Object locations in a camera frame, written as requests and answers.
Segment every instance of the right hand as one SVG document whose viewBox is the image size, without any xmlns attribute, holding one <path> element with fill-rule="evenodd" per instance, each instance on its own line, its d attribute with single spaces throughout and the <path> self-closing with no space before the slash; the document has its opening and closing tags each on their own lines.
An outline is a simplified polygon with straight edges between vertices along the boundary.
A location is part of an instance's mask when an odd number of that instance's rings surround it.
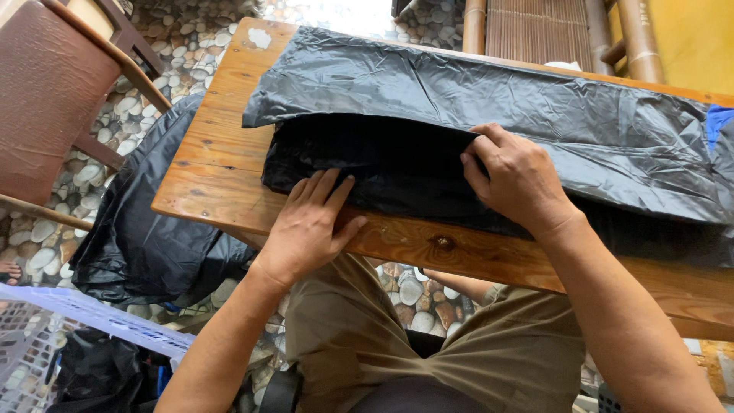
<svg viewBox="0 0 734 413">
<path fill-rule="evenodd" d="M 469 129 L 480 133 L 461 154 L 464 177 L 484 205 L 538 238 L 583 215 L 563 192 L 545 149 L 496 123 Z M 474 155 L 487 167 L 487 178 Z"/>
</svg>

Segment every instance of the yellow wall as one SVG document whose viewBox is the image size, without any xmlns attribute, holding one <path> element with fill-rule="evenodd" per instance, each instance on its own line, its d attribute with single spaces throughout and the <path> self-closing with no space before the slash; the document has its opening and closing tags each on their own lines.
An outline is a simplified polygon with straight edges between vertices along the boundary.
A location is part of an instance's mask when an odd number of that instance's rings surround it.
<svg viewBox="0 0 734 413">
<path fill-rule="evenodd" d="M 648 3 L 667 83 L 734 95 L 734 0 Z M 617 41 L 622 29 L 616 5 L 609 20 Z"/>
</svg>

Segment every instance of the khaki shorts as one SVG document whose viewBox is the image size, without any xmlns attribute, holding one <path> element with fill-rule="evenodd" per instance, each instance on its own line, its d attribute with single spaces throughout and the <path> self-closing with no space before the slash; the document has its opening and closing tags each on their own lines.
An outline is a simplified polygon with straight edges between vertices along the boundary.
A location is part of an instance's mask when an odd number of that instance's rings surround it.
<svg viewBox="0 0 734 413">
<path fill-rule="evenodd" d="M 570 412 L 585 347 L 568 298 L 494 284 L 482 301 L 422 359 L 375 269 L 341 254 L 291 290 L 286 356 L 304 376 L 299 410 L 347 412 L 386 381 L 433 376 L 491 412 Z"/>
</svg>

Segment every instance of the forearm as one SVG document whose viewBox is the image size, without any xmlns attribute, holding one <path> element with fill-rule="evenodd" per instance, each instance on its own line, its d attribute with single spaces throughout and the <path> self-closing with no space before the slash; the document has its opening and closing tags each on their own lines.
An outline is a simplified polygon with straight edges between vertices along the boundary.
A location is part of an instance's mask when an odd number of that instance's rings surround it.
<svg viewBox="0 0 734 413">
<path fill-rule="evenodd" d="M 186 352 L 156 412 L 226 412 L 282 294 L 282 285 L 253 265 Z"/>
<path fill-rule="evenodd" d="M 653 297 L 579 215 L 537 237 L 604 378 L 630 410 L 717 412 L 722 405 Z"/>
</svg>

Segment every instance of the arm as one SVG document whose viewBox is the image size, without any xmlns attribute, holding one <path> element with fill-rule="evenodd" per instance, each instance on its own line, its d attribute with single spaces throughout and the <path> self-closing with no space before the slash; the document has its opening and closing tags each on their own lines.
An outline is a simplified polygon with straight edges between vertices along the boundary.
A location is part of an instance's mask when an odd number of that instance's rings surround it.
<svg viewBox="0 0 734 413">
<path fill-rule="evenodd" d="M 548 153 L 496 123 L 472 131 L 482 135 L 461 156 L 466 179 L 489 208 L 524 226 L 543 247 L 589 352 L 625 410 L 723 412 L 663 310 L 571 204 Z"/>
<path fill-rule="evenodd" d="M 280 297 L 304 274 L 339 254 L 367 219 L 337 234 L 334 220 L 354 177 L 329 196 L 338 169 L 316 172 L 291 191 L 263 250 L 221 309 L 192 343 L 156 412 L 226 412 L 247 371 L 250 353 Z"/>
</svg>

